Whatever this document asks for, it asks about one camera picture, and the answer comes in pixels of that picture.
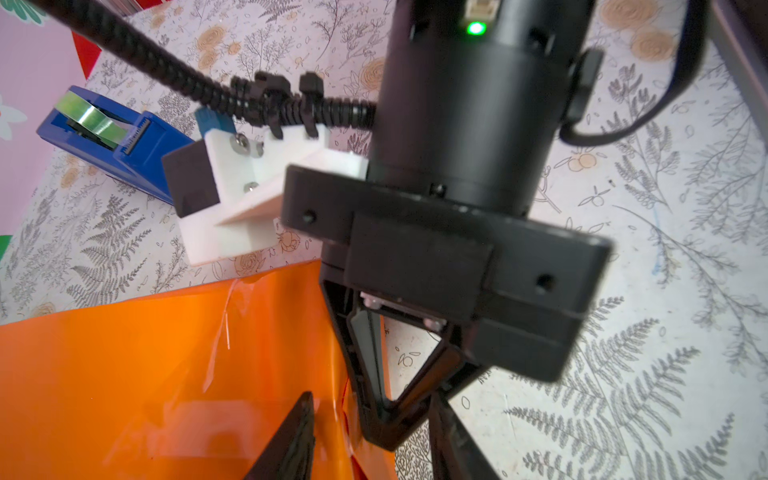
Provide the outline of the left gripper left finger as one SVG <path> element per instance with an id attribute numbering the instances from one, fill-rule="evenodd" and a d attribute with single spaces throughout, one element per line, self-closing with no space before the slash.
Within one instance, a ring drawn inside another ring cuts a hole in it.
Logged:
<path id="1" fill-rule="evenodd" d="M 309 480 L 314 458 L 315 412 L 311 392 L 303 392 L 244 480 Z"/>

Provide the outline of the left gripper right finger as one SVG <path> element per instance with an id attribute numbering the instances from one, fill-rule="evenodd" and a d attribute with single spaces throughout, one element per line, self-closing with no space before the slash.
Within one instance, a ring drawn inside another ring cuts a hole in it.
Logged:
<path id="1" fill-rule="evenodd" d="M 435 480 L 498 479 L 492 465 L 443 395 L 431 395 L 428 421 Z"/>

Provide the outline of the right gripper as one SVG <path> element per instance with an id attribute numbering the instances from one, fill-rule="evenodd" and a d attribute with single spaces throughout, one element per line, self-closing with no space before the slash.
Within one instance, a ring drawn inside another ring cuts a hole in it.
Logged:
<path id="1" fill-rule="evenodd" d="M 603 237 L 299 166 L 287 169 L 284 196 L 282 223 L 323 243 L 320 285 L 360 429 L 388 451 L 426 420 L 433 394 L 453 398 L 484 366 L 558 380 L 613 249 Z M 462 328 L 460 347 L 441 339 L 387 399 L 381 322 L 360 294 Z"/>

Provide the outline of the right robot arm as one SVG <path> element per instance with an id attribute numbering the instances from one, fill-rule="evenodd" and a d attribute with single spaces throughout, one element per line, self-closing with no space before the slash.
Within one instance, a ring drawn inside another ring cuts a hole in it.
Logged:
<path id="1" fill-rule="evenodd" d="M 431 396 L 499 366 L 556 381 L 612 246 L 528 214 L 554 134 L 600 56 L 590 1 L 394 11 L 362 180 L 291 167 L 282 223 L 323 244 L 320 287 L 364 437 L 396 449 Z"/>

